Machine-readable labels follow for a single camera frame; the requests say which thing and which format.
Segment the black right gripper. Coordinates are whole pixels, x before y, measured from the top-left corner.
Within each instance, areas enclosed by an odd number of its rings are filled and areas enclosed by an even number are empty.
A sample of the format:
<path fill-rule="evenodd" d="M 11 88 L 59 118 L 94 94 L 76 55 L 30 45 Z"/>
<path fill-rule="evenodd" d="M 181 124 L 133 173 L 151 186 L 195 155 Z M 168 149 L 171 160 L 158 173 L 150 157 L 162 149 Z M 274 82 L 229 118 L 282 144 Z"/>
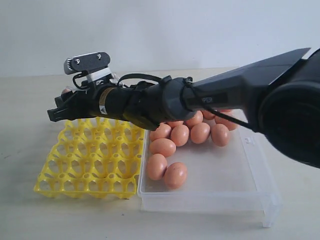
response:
<path fill-rule="evenodd" d="M 95 117 L 125 121 L 125 109 L 133 94 L 132 88 L 101 87 L 87 91 L 65 91 L 54 98 L 57 108 L 47 110 L 51 122 Z"/>

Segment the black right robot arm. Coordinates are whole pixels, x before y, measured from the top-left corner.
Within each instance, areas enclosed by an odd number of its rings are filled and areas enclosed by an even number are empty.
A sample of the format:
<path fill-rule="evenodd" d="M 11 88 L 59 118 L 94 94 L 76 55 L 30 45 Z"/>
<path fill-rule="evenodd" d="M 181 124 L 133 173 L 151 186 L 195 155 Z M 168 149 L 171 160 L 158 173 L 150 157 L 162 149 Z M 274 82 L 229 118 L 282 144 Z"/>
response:
<path fill-rule="evenodd" d="M 283 155 L 320 166 L 320 53 L 295 49 L 200 81 L 130 73 L 115 78 L 110 56 L 68 58 L 64 72 L 82 79 L 55 98 L 52 122 L 105 117 L 153 131 L 206 110 L 263 134 Z"/>

